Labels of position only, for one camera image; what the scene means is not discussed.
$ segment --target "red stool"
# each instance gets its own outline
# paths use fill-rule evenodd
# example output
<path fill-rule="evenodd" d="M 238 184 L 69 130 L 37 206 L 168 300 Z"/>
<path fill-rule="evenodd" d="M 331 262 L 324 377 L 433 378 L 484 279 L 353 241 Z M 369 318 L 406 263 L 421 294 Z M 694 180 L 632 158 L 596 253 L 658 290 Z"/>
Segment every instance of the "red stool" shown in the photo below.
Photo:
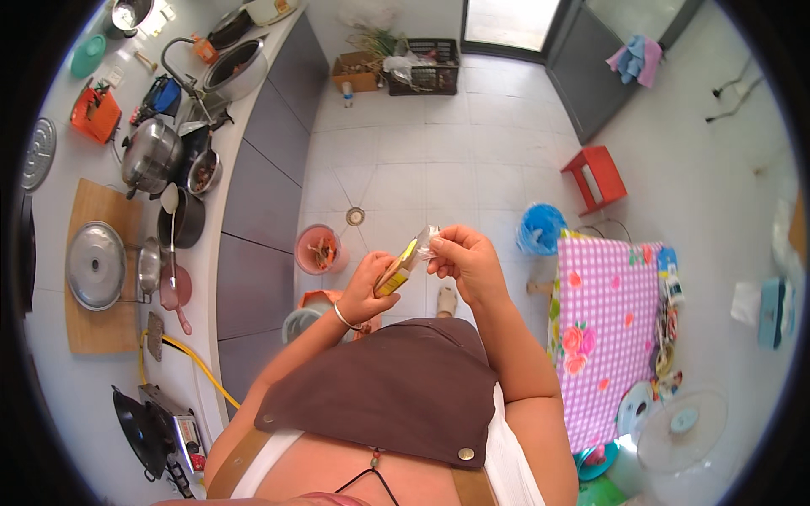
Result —
<path fill-rule="evenodd" d="M 582 167 L 585 165 L 590 167 L 590 173 L 594 175 L 596 185 L 602 193 L 602 201 L 599 203 L 594 200 L 585 176 L 582 175 Z M 586 207 L 585 212 L 580 213 L 580 216 L 600 210 L 607 204 L 627 195 L 625 183 L 621 182 L 616 164 L 613 163 L 613 158 L 610 157 L 605 146 L 583 147 L 582 151 L 579 151 L 579 154 L 574 156 L 560 172 L 571 172 L 574 179 L 577 180 Z"/>

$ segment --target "slipper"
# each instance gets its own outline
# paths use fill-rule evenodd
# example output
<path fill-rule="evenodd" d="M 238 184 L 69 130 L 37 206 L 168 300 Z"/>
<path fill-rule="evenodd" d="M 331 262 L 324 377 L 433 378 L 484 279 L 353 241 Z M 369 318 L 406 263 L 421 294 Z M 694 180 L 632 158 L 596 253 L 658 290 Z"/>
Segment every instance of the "slipper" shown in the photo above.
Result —
<path fill-rule="evenodd" d="M 458 296 L 452 287 L 439 288 L 439 296 L 436 303 L 436 315 L 439 313 L 449 313 L 455 316 L 455 309 L 458 306 Z"/>

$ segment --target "floor drain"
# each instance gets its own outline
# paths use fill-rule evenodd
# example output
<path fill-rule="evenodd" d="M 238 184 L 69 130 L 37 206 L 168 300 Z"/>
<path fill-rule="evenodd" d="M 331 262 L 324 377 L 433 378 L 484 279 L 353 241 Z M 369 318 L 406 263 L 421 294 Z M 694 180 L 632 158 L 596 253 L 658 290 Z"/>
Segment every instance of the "floor drain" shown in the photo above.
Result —
<path fill-rule="evenodd" d="M 365 219 L 365 211 L 360 209 L 359 207 L 353 207 L 352 209 L 346 211 L 346 223 L 352 225 L 353 227 L 359 227 L 363 220 Z"/>

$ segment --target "cabinet door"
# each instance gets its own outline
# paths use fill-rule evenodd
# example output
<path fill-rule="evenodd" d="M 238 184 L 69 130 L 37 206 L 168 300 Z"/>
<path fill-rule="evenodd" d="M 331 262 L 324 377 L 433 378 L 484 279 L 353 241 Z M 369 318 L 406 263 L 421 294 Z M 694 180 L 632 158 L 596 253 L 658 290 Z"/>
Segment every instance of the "cabinet door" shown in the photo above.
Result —
<path fill-rule="evenodd" d="M 268 80 L 250 114 L 245 140 L 299 186 L 304 184 L 309 132 Z"/>
<path fill-rule="evenodd" d="M 222 386 L 240 404 L 259 373 L 282 349 L 281 329 L 219 341 Z M 228 417 L 237 409 L 229 402 Z"/>
<path fill-rule="evenodd" d="M 292 28 L 267 78 L 308 132 L 312 132 L 328 77 L 329 64 L 304 14 Z"/>
<path fill-rule="evenodd" d="M 281 328 L 293 309 L 293 262 L 290 253 L 222 234 L 217 339 Z"/>
<path fill-rule="evenodd" d="M 223 232 L 292 253 L 301 187 L 242 139 Z"/>

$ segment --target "silver bangle bracelet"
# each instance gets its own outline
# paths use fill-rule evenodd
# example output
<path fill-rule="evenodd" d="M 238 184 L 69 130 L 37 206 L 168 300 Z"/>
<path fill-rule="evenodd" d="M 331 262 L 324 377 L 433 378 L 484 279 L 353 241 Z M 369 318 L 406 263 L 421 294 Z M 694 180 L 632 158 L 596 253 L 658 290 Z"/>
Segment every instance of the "silver bangle bracelet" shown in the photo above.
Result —
<path fill-rule="evenodd" d="M 344 318 L 343 315 L 340 314 L 340 310 L 338 309 L 338 301 L 339 299 L 336 300 L 334 304 L 332 304 L 332 307 L 335 308 L 335 314 L 338 315 L 338 320 L 341 320 L 346 327 L 352 330 L 362 330 L 363 327 L 355 327 L 354 325 L 346 321 L 346 318 Z"/>

